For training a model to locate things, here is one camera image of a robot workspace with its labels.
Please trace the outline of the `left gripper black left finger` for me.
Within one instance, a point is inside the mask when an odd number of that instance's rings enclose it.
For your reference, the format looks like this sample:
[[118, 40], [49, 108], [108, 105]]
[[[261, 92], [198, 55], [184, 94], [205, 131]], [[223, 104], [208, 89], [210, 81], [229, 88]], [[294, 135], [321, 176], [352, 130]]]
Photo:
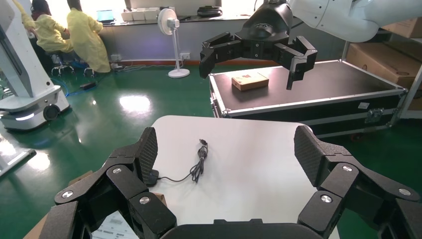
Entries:
[[90, 239], [106, 217], [120, 212], [140, 239], [159, 239], [177, 225], [176, 216], [146, 185], [158, 154], [156, 131], [115, 149], [96, 172], [55, 196], [42, 239]]

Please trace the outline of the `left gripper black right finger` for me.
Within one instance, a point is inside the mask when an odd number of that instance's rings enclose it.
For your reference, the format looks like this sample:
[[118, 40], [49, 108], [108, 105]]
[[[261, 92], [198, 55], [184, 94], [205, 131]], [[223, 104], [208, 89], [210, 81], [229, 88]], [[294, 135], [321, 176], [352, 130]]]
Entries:
[[347, 149], [296, 128], [294, 153], [316, 192], [298, 223], [328, 238], [344, 210], [357, 213], [380, 239], [419, 239], [422, 199], [412, 188], [363, 166]]

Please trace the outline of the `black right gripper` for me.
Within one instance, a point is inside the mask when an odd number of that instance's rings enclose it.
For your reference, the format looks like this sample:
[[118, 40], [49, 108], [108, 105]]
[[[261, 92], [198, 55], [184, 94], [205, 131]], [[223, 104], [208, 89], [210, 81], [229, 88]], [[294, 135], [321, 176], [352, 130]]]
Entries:
[[289, 70], [287, 90], [314, 68], [318, 51], [303, 36], [289, 44], [293, 13], [285, 1], [265, 1], [235, 35], [224, 32], [202, 43], [199, 74], [205, 79], [216, 63], [236, 58], [273, 60]]

